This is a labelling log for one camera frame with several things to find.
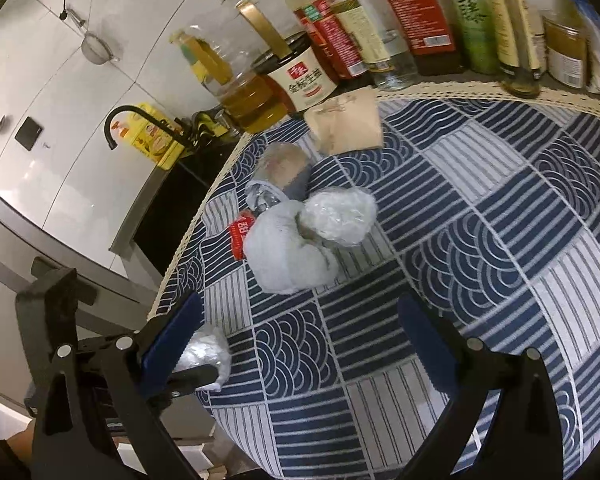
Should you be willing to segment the small plastic-wrapped white wad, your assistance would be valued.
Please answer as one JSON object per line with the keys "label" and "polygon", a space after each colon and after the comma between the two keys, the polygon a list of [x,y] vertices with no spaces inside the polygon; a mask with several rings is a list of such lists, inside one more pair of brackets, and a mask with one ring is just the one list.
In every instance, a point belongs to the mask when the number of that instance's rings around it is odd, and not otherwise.
{"label": "small plastic-wrapped white wad", "polygon": [[201,386],[201,389],[219,392],[230,377],[232,354],[222,328],[210,323],[202,324],[189,339],[173,373],[188,372],[203,365],[214,366],[218,377],[214,382]]}

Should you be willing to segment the red snack wrapper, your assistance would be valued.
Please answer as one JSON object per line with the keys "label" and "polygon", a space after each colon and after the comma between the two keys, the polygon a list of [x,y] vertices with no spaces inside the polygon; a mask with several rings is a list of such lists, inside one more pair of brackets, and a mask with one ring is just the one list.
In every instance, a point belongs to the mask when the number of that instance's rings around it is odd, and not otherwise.
{"label": "red snack wrapper", "polygon": [[243,210],[228,227],[228,232],[230,233],[230,249],[237,261],[245,258],[245,239],[251,227],[254,225],[254,222],[256,222],[256,216],[250,210]]}

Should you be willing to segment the white terry cloth towel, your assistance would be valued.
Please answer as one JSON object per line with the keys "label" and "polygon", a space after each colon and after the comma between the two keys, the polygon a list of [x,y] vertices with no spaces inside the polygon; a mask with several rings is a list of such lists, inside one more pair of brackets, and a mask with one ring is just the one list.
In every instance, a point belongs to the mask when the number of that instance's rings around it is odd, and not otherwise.
{"label": "white terry cloth towel", "polygon": [[244,254],[260,289],[291,295],[332,284],[339,263],[327,247],[304,238],[298,227],[303,204],[286,200],[262,212],[244,241]]}

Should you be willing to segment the plastic-wrapped white ball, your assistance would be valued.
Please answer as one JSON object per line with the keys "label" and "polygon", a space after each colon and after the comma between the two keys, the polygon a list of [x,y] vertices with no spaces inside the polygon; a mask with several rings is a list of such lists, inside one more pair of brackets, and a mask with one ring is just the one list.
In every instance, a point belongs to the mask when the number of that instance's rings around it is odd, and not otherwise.
{"label": "plastic-wrapped white ball", "polygon": [[360,188],[324,188],[304,201],[299,224],[326,243],[353,247],[370,234],[377,214],[374,196]]}

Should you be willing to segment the brown paper cup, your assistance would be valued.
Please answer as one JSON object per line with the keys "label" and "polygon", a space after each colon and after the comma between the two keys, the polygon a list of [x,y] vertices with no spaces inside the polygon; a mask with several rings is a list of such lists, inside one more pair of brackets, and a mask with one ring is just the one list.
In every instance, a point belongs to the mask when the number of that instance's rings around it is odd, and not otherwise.
{"label": "brown paper cup", "polygon": [[309,108],[304,120],[317,151],[329,156],[382,148],[384,134],[376,96],[375,89],[365,87]]}

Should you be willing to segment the blue white patterned tablecloth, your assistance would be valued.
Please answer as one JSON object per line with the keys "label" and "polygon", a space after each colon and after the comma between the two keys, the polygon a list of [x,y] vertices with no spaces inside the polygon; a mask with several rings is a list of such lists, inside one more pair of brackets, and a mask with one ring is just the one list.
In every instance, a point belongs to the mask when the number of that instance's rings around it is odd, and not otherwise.
{"label": "blue white patterned tablecloth", "polygon": [[[492,350],[542,354],[564,471],[600,442],[600,102],[411,90],[379,103],[384,144],[320,154],[301,120],[238,146],[176,252],[156,313],[196,292],[226,333],[232,374],[202,406],[279,479],[390,479],[441,415],[401,330],[407,287]],[[370,192],[370,235],[336,253],[332,284],[272,295],[228,227],[273,143],[302,148],[308,189]]]}

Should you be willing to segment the yellow dish soap box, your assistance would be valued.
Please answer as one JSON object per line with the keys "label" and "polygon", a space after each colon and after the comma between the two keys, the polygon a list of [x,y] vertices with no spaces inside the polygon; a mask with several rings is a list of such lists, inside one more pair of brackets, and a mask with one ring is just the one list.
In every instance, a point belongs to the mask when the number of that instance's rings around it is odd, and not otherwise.
{"label": "yellow dish soap box", "polygon": [[111,124],[111,134],[166,171],[172,168],[185,150],[170,134],[133,112],[126,112],[116,119]]}

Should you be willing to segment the beige label clear bottle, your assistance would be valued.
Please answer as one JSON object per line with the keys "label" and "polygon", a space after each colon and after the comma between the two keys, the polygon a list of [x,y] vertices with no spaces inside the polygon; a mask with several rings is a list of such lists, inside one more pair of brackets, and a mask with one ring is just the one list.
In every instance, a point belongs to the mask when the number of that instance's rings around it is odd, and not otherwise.
{"label": "beige label clear bottle", "polygon": [[373,0],[332,0],[377,88],[399,91],[414,84],[415,62],[400,30]]}

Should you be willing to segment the tall yellow label bottle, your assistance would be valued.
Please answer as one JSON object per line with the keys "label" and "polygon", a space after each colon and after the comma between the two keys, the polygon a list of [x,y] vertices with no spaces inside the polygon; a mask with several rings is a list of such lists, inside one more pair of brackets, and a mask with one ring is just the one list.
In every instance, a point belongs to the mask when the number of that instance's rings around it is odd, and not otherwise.
{"label": "tall yellow label bottle", "polygon": [[502,86],[521,99],[540,95],[541,63],[524,0],[489,0]]}

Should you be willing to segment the hanging metal strainer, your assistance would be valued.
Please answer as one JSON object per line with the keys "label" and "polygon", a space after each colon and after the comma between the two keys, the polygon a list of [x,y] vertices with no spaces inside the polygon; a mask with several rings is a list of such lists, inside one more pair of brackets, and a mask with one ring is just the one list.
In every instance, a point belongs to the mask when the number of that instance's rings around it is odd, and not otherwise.
{"label": "hanging metal strainer", "polygon": [[96,66],[117,62],[118,58],[114,55],[114,51],[111,50],[106,41],[88,29],[84,18],[81,18],[75,10],[68,6],[68,0],[61,0],[61,11],[58,18],[62,22],[69,20],[76,26],[76,30],[82,36],[81,52],[88,62]]}

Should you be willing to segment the brown glass jar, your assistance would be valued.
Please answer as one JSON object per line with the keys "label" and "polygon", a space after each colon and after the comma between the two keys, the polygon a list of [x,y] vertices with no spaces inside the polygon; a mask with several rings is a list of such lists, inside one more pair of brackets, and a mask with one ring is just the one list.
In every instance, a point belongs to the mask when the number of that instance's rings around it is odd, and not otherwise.
{"label": "brown glass jar", "polygon": [[544,12],[542,19],[550,76],[569,88],[583,89],[588,74],[588,46],[580,21],[550,11]]}

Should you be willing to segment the dark bottle red label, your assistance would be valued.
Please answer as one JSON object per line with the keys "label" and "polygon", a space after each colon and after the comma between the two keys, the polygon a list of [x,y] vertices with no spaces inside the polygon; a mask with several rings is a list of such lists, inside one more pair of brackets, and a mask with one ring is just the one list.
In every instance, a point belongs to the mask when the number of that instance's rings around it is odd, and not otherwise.
{"label": "dark bottle red label", "polygon": [[450,0],[387,1],[422,76],[463,71],[463,51]]}

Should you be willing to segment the red label sauce bottle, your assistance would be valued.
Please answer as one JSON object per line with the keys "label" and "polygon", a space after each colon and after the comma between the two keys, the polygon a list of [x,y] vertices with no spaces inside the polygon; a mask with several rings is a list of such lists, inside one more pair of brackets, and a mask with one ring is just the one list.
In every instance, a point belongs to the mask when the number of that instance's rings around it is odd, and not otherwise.
{"label": "red label sauce bottle", "polygon": [[285,1],[341,79],[357,80],[367,73],[358,48],[332,10],[332,0]]}

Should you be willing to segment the green label bottle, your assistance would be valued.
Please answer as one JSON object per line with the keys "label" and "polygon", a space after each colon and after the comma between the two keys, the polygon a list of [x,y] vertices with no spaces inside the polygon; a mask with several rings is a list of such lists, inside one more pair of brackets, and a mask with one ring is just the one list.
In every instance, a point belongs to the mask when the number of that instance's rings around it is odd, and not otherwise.
{"label": "green label bottle", "polygon": [[451,0],[460,25],[469,68],[479,74],[495,75],[500,70],[492,15],[486,0]]}

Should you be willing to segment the black wall switch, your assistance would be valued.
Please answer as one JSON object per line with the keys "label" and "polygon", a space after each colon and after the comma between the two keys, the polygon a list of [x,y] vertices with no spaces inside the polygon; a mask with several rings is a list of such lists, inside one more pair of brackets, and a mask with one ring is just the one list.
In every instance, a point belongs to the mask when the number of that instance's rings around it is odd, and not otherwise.
{"label": "black wall switch", "polygon": [[27,117],[16,132],[15,140],[27,151],[31,151],[41,135],[43,127],[33,118]]}

